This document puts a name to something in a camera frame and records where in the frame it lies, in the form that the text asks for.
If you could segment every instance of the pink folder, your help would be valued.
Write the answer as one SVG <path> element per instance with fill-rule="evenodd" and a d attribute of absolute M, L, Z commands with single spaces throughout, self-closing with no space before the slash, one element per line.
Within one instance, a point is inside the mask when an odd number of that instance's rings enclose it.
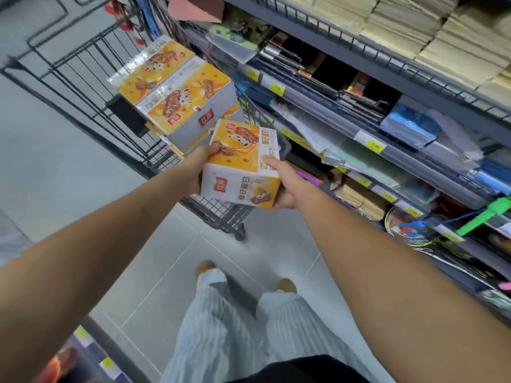
<path fill-rule="evenodd" d="M 176 20 L 208 21 L 221 23 L 222 0 L 169 0 L 168 11 Z"/>

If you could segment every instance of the shopping cart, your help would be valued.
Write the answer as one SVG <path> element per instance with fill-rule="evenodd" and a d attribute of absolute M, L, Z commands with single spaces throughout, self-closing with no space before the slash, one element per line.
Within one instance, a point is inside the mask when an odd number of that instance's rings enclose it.
<path fill-rule="evenodd" d="M 110 0 L 54 1 L 60 15 L 30 37 L 28 51 L 11 58 L 0 72 L 55 109 L 146 179 L 178 164 L 179 157 L 156 134 L 150 131 L 135 134 L 111 110 L 119 96 L 107 82 L 107 77 L 142 49 L 126 29 L 126 21 L 110 24 L 114 20 L 103 11 Z M 151 2 L 155 3 L 165 33 L 228 73 L 223 69 L 226 65 L 218 64 L 211 54 L 204 53 L 192 42 L 157 0 Z M 136 16 L 137 5 L 130 7 L 130 15 Z M 106 27 L 91 36 L 90 27 L 101 24 Z M 75 44 L 77 37 L 84 38 L 80 45 Z M 241 92 L 239 99 L 246 120 L 271 126 Z M 286 142 L 284 139 L 279 141 L 280 144 Z M 180 203 L 211 227 L 233 233 L 237 240 L 245 237 L 243 220 L 252 211 L 252 206 L 198 195 L 184 198 Z"/>

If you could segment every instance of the brown shoe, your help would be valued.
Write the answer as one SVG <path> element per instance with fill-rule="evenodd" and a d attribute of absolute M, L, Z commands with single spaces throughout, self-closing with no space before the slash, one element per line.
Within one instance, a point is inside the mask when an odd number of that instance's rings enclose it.
<path fill-rule="evenodd" d="M 199 281 L 199 276 L 202 273 L 205 273 L 208 270 L 216 269 L 216 268 L 217 268 L 217 266 L 215 265 L 215 263 L 213 261 L 210 261 L 209 259 L 205 259 L 204 261 L 202 261 L 200 264 L 198 264 L 195 267 L 195 281 Z"/>
<path fill-rule="evenodd" d="M 289 278 L 283 278 L 278 282 L 277 290 L 296 294 L 296 286 Z"/>

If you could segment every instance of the striped pants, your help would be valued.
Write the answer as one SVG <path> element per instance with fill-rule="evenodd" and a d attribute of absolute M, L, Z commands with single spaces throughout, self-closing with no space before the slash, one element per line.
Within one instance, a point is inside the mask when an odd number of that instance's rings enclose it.
<path fill-rule="evenodd" d="M 303 297 L 282 290 L 264 293 L 256 317 L 257 321 L 237 306 L 220 269 L 201 274 L 162 383 L 227 382 L 257 373 L 275 361 L 321 354 L 377 383 Z"/>

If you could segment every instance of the person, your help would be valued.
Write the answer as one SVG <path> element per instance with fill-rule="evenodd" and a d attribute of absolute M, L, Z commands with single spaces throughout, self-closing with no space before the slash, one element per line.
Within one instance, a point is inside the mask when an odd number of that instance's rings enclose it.
<path fill-rule="evenodd" d="M 199 192 L 201 169 L 217 150 L 198 148 L 0 270 L 0 381 L 30 382 L 43 370 L 176 202 Z M 288 163 L 264 161 L 284 186 L 275 209 L 300 212 L 371 351 L 398 383 L 511 380 L 507 327 L 424 256 L 339 205 Z M 260 349 L 229 299 L 225 274 L 206 262 L 197 276 L 163 381 L 374 381 L 291 281 L 259 301 L 268 343 Z"/>

